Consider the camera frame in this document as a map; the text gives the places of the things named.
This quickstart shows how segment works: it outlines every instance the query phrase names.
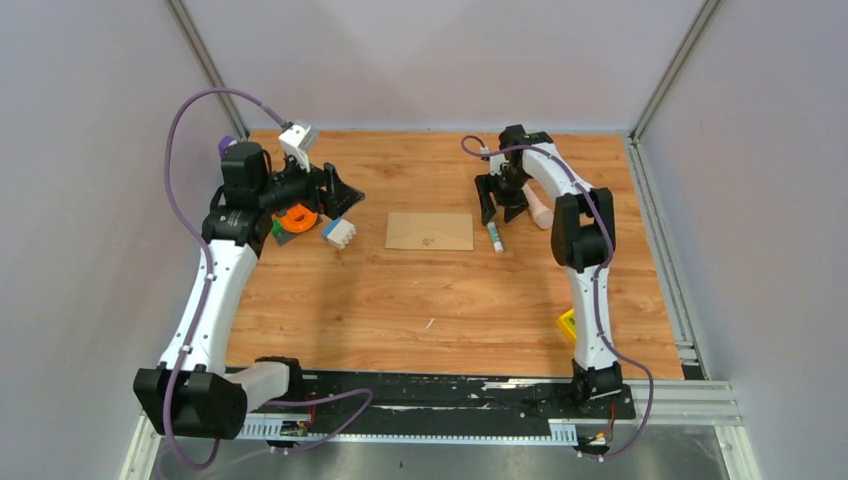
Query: yellow object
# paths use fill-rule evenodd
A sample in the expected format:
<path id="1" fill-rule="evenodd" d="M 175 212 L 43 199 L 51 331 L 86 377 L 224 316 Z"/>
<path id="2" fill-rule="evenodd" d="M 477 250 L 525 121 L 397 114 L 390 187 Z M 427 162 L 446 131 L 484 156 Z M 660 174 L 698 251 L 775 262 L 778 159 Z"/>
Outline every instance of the yellow object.
<path id="1" fill-rule="evenodd" d="M 574 324 L 573 308 L 557 318 L 557 327 L 572 345 L 577 345 L 577 327 Z"/>

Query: gray wall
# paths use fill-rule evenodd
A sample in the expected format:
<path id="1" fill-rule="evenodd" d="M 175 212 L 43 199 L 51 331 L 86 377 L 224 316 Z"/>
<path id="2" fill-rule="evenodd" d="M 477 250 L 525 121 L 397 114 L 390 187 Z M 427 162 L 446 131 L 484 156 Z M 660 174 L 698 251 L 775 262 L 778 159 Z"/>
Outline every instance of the gray wall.
<path id="1" fill-rule="evenodd" d="M 162 154 L 205 82 L 162 1 L 6 1 L 0 65 L 0 478 L 116 478 L 198 260 Z M 228 128 L 214 100 L 182 125 L 199 221 Z"/>
<path id="2" fill-rule="evenodd" d="M 224 82 L 324 128 L 627 129 L 701 0 L 186 1 Z M 273 126 L 244 111 L 248 125 Z"/>
<path id="3" fill-rule="evenodd" d="M 845 478 L 848 3 L 728 0 L 644 140 L 764 477 Z"/>

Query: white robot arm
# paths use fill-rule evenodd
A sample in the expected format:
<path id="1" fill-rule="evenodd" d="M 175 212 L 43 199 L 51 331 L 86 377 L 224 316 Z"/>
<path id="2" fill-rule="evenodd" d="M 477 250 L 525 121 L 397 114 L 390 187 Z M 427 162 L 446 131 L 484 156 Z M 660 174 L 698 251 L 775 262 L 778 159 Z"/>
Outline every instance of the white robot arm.
<path id="1" fill-rule="evenodd" d="M 306 152 L 316 136 L 305 124 L 283 131 L 280 143 L 288 156 L 282 172 L 271 171 L 270 156 L 257 143 L 222 145 L 224 184 L 203 221 L 206 246 L 182 320 L 157 367 L 139 369 L 133 382 L 159 434 L 165 433 L 166 404 L 174 435 L 232 439 L 247 413 L 268 400 L 302 400 L 297 360 L 264 357 L 235 374 L 225 372 L 224 362 L 236 308 L 271 231 L 271 215 L 302 204 L 337 219 L 365 198 L 342 182 L 332 164 L 323 169 L 309 164 Z M 173 376 L 176 386 L 169 385 Z"/>
<path id="2" fill-rule="evenodd" d="M 505 207 L 504 218 L 507 222 L 523 212 L 527 208 L 527 199 L 521 187 L 528 178 L 535 178 L 555 201 L 551 247 L 554 257 L 568 276 L 574 301 L 577 347 L 573 362 L 573 385 L 576 400 L 585 402 L 617 394 L 622 385 L 621 367 L 598 329 L 600 325 L 612 344 L 607 302 L 609 271 L 602 266 L 609 252 L 598 219 L 594 219 L 590 225 L 580 223 L 581 215 L 592 215 L 583 196 L 585 191 L 590 194 L 596 210 L 603 217 L 602 221 L 612 237 L 614 248 L 612 194 L 605 188 L 595 189 L 573 172 L 570 178 L 564 170 L 568 167 L 558 165 L 550 158 L 563 157 L 546 133 L 527 134 L 523 126 L 513 125 L 507 127 L 499 139 L 500 150 L 507 152 L 485 156 L 489 160 L 489 173 L 475 179 L 482 222 L 487 224 L 495 215 L 492 197 Z M 596 275 L 597 298 L 593 286 Z M 595 315 L 596 302 L 598 321 Z"/>

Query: aluminum frame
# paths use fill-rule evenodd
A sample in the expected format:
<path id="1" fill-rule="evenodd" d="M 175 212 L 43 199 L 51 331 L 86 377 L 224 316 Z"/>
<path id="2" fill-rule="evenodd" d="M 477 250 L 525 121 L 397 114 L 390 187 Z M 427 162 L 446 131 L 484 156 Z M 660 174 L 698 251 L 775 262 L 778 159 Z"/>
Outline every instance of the aluminum frame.
<path id="1" fill-rule="evenodd" d="M 203 44 L 203 39 L 200 38 L 200 32 L 197 31 L 197 27 L 194 25 L 194 21 L 192 21 L 183 0 L 165 0 L 165 4 L 171 10 L 177 27 L 179 27 L 180 32 L 183 34 L 186 44 L 188 44 L 191 53 L 194 54 L 194 58 L 197 60 L 197 66 L 200 67 L 209 85 L 211 87 L 225 87 L 224 79 L 218 73 L 218 68 L 215 67 L 215 62 L 212 61 L 209 50 Z M 244 123 L 244 119 L 239 113 L 238 108 L 236 108 L 233 99 L 229 95 L 215 95 L 215 97 L 218 98 L 221 108 L 224 109 L 224 115 L 227 116 L 227 120 L 230 122 L 233 131 L 239 137 L 247 138 L 250 130 L 247 128 L 247 124 Z"/>
<path id="2" fill-rule="evenodd" d="M 713 18 L 713 15 L 715 15 L 722 2 L 723 0 L 704 0 L 701 4 L 700 10 L 698 10 L 697 15 L 695 15 L 695 19 L 692 21 L 692 25 L 689 27 L 689 31 L 687 31 L 686 35 L 683 37 L 683 41 L 680 43 L 680 46 L 671 58 L 668 68 L 666 68 L 665 73 L 663 73 L 660 83 L 651 95 L 651 99 L 648 100 L 648 104 L 645 105 L 642 115 L 639 116 L 639 120 L 636 122 L 636 127 L 633 129 L 633 132 L 631 132 L 630 136 L 634 140 L 642 138 L 642 135 L 644 135 L 645 131 L 647 131 L 648 125 L 651 123 L 654 113 L 656 113 L 657 109 L 659 109 L 660 104 L 662 104 L 662 101 L 665 99 L 666 93 L 668 93 L 674 84 L 674 81 L 677 79 L 677 74 L 680 73 L 680 69 L 683 68 L 683 65 L 689 59 L 689 54 L 692 53 L 692 48 L 698 42 L 698 39 L 701 38 L 701 34 L 706 30 L 710 20 Z"/>
<path id="3" fill-rule="evenodd" d="M 224 86 L 223 80 L 203 45 L 182 0 L 165 0 L 165 2 L 172 9 L 174 18 L 182 30 L 186 42 L 194 52 L 198 65 L 210 84 Z M 699 364 L 708 378 L 709 362 L 708 359 L 703 357 L 696 341 L 698 337 L 697 319 L 694 318 L 693 313 L 687 307 L 687 304 L 690 303 L 687 301 L 688 293 L 675 267 L 675 264 L 679 262 L 676 261 L 671 248 L 673 240 L 669 238 L 665 228 L 662 208 L 654 197 L 654 190 L 651 186 L 653 177 L 644 161 L 645 155 L 641 148 L 640 139 L 649 127 L 654 113 L 673 86 L 692 48 L 705 31 L 721 3 L 722 0 L 705 0 L 703 2 L 689 31 L 645 106 L 636 127 L 630 132 L 629 137 L 623 137 L 634 188 L 639 197 L 642 219 L 646 225 L 654 261 L 658 267 L 657 274 L 663 288 L 666 305 L 669 307 L 669 320 L 681 360 L 684 364 L 686 362 Z M 246 135 L 248 129 L 232 100 L 227 96 L 219 97 L 233 128 L 240 134 Z M 568 379 L 530 379 L 528 381 L 565 382 Z M 637 419 L 630 421 L 631 424 L 635 425 L 645 411 L 648 385 L 646 381 L 641 380 L 631 380 L 628 381 L 628 384 L 631 385 L 635 406 L 639 413 Z M 716 436 L 722 446 L 723 461 L 731 480 L 758 480 L 760 478 L 743 419 L 728 382 L 659 380 L 655 382 L 654 398 L 651 425 L 681 427 L 711 425 L 715 429 Z M 575 425 L 602 422 L 576 419 L 560 419 L 559 421 Z M 367 439 L 369 442 L 378 440 L 380 439 Z M 385 438 L 383 440 L 391 441 L 392 439 Z M 156 459 L 159 441 L 160 437 L 156 434 L 152 424 L 142 414 L 120 478 L 132 480 L 149 478 Z M 356 441 L 356 439 L 345 438 L 344 441 L 350 442 Z"/>

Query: wooden floor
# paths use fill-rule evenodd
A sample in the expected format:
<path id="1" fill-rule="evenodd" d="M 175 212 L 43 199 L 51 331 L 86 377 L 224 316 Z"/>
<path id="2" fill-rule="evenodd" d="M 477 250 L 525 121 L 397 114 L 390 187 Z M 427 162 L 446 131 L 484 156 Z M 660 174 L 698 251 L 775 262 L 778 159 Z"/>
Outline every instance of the wooden floor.
<path id="1" fill-rule="evenodd" d="M 493 251 L 474 188 L 474 176 L 487 166 L 462 152 L 461 137 L 322 133 L 312 163 L 335 164 L 366 194 L 345 216 L 357 235 L 343 251 L 324 243 L 319 231 L 282 247 L 269 237 L 242 295 L 228 364 L 282 355 L 306 368 L 571 375 L 573 346 L 554 324 L 571 308 L 571 292 L 551 254 L 550 232 L 522 215 L 500 227 L 506 252 Z M 615 344 L 656 377 L 682 378 L 620 138 L 554 138 L 583 178 L 615 197 Z M 282 164 L 277 133 L 254 132 L 252 140 L 268 149 L 275 168 Z M 484 140 L 497 146 L 496 135 Z M 387 250 L 389 212 L 470 212 L 474 251 Z M 627 377 L 642 376 L 623 368 Z"/>

